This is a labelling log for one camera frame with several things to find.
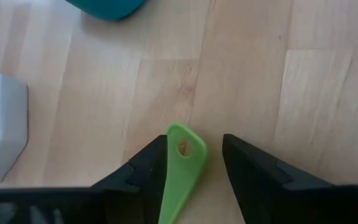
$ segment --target teal plastic bowl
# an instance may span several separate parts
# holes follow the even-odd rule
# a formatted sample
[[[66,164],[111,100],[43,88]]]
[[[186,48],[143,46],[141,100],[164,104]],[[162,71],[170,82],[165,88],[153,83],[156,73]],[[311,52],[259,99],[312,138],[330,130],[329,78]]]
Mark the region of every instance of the teal plastic bowl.
[[[143,5],[145,0],[66,0],[85,13],[105,21],[121,20]]]

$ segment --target black plastic object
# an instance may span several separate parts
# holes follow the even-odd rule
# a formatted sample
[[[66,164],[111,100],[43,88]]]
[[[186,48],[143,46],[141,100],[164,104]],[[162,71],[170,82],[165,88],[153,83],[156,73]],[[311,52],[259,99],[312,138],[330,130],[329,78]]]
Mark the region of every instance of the black plastic object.
[[[330,184],[232,134],[223,157],[247,224],[358,223],[358,185]]]
[[[0,190],[0,223],[158,223],[166,175],[161,135],[90,188]]]

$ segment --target green spatula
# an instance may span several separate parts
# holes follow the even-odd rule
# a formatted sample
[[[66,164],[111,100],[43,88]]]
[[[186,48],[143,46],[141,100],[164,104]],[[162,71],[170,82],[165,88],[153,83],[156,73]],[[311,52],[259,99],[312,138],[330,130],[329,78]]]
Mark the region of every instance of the green spatula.
[[[171,224],[176,220],[208,160],[204,141],[185,125],[171,124],[167,136],[167,180],[159,224]]]

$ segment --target green plastic tool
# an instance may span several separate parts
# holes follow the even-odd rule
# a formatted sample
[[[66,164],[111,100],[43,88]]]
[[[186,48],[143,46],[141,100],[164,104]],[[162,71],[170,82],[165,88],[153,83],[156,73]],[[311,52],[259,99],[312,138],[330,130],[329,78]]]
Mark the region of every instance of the green plastic tool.
[[[204,141],[185,125],[171,124],[167,136],[167,180],[159,224],[172,224],[176,220],[208,160]]]

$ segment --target wooden floor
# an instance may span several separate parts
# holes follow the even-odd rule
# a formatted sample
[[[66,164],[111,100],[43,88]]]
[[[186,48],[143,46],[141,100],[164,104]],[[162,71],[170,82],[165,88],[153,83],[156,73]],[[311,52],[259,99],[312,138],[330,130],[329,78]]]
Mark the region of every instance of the wooden floor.
[[[172,121],[210,163],[179,223],[242,223],[224,133],[358,183],[358,0],[149,0],[120,23],[64,0],[0,0],[0,72],[29,87],[7,186],[91,185]]]

